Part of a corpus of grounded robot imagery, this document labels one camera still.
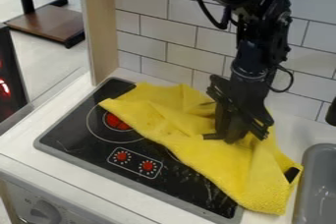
white countertop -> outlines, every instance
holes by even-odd
[[[171,84],[124,69],[118,69],[112,76],[136,83]],[[123,220],[123,222],[116,221],[116,223],[212,223],[173,205],[50,156],[33,147],[32,144],[39,135],[93,90],[94,87],[91,85],[89,74],[86,74],[0,138],[0,154],[21,162],[22,166],[26,165],[35,169],[33,173],[28,174],[25,174],[23,169],[20,170],[19,168],[13,168],[13,172],[15,171],[17,176],[25,176],[26,180],[36,183],[49,192],[52,191],[56,196],[84,208],[89,208],[112,221],[116,221],[116,219]],[[281,112],[273,111],[272,114],[276,121],[276,134],[280,147],[296,161],[300,162],[305,150],[316,143],[336,143],[336,128],[282,114]],[[5,167],[6,165],[6,169],[10,170],[8,168],[9,164],[2,164],[1,162],[0,169],[2,168],[1,166]],[[38,175],[38,171],[44,174],[44,179],[39,178],[41,175]],[[246,210],[242,224],[290,224],[292,222],[294,201],[295,194],[292,195],[288,204],[287,214],[281,217],[258,214]]]

cable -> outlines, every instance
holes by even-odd
[[[276,66],[275,67],[275,71],[273,71],[271,74],[274,74],[274,72],[276,72],[277,70],[285,72],[285,73],[287,73],[290,76],[290,83],[289,83],[289,85],[285,89],[277,89],[277,88],[272,87],[271,84],[267,81],[267,79],[266,79],[265,83],[269,87],[269,89],[272,90],[273,92],[275,92],[275,93],[284,93],[284,92],[288,91],[293,86],[294,75],[293,75],[292,72],[290,72],[286,68],[282,67],[281,65]]]
[[[200,8],[203,10],[205,15],[207,16],[208,19],[219,29],[227,29],[228,28],[228,21],[231,18],[231,9],[224,9],[224,14],[221,23],[218,23],[213,16],[210,14],[210,12],[207,10],[204,1],[203,0],[197,0]]]

floor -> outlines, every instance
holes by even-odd
[[[34,0],[35,6],[44,5],[52,0]],[[69,0],[67,7],[80,11],[80,0]],[[0,0],[0,23],[22,13],[20,0]],[[88,68],[85,42],[66,49],[62,45],[44,39],[32,37],[20,32],[12,32],[20,66],[31,101],[39,98],[50,88],[62,89],[67,85],[66,77],[75,70],[85,71]],[[9,224],[0,200],[0,223]]]

wooden panel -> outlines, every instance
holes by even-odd
[[[6,23],[10,28],[64,42],[84,30],[82,14],[47,5]]]
[[[114,0],[82,0],[93,84],[100,84],[118,63]]]

white tile wall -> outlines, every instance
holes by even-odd
[[[166,20],[142,16],[141,34],[169,42],[194,46],[196,42],[196,27],[173,23]]]
[[[140,33],[140,15],[117,10],[116,20],[117,30]]]
[[[213,4],[206,6],[217,21],[220,21],[224,8]],[[200,9],[198,2],[192,0],[169,0],[169,20],[216,28]]]
[[[220,20],[223,8],[205,1]],[[326,107],[336,95],[336,0],[291,2],[292,52],[283,65],[294,71],[296,82],[287,93],[271,93],[267,105],[323,122]],[[231,76],[237,53],[235,27],[230,32],[216,29],[196,0],[117,0],[117,8],[118,30],[125,31],[118,33],[124,68],[193,84],[203,91],[210,73]],[[273,85],[284,87],[288,80],[278,73]]]
[[[225,67],[224,67],[224,73],[223,73],[223,76],[225,78],[231,78],[231,65],[232,65],[232,62],[233,62],[234,58],[233,57],[226,57],[225,58]]]
[[[219,54],[236,56],[236,35],[207,28],[199,28],[196,47]]]
[[[322,102],[289,93],[269,92],[265,105],[271,110],[278,110],[295,116],[315,120]]]
[[[142,57],[141,61],[142,72],[144,74],[175,83],[192,84],[193,71],[191,69],[160,62],[146,57]]]
[[[288,42],[290,44],[301,46],[304,40],[308,21],[293,19],[291,29],[288,34]]]
[[[125,32],[118,32],[119,49],[159,60],[166,59],[166,43]]]
[[[295,82],[290,91],[294,94],[331,102],[336,96],[336,82],[308,74],[295,73]]]
[[[119,66],[132,71],[140,72],[140,56],[119,51]]]
[[[207,88],[210,86],[210,76],[211,74],[209,73],[194,71],[193,87],[206,92]]]
[[[327,123],[327,122],[325,122],[325,117],[326,117],[326,114],[328,112],[328,109],[329,109],[330,105],[331,105],[331,103],[323,102],[322,109],[321,109],[321,111],[318,115],[318,118],[317,118],[318,122],[321,122],[321,123],[324,123],[324,124]]]
[[[221,75],[224,56],[189,47],[168,44],[168,62]]]
[[[154,17],[167,17],[168,0],[116,0],[116,8]]]
[[[336,68],[336,54],[291,46],[288,61],[282,64],[291,70],[332,78]]]
[[[293,16],[336,24],[336,0],[291,0]]]
[[[336,26],[310,22],[304,46],[336,53]]]

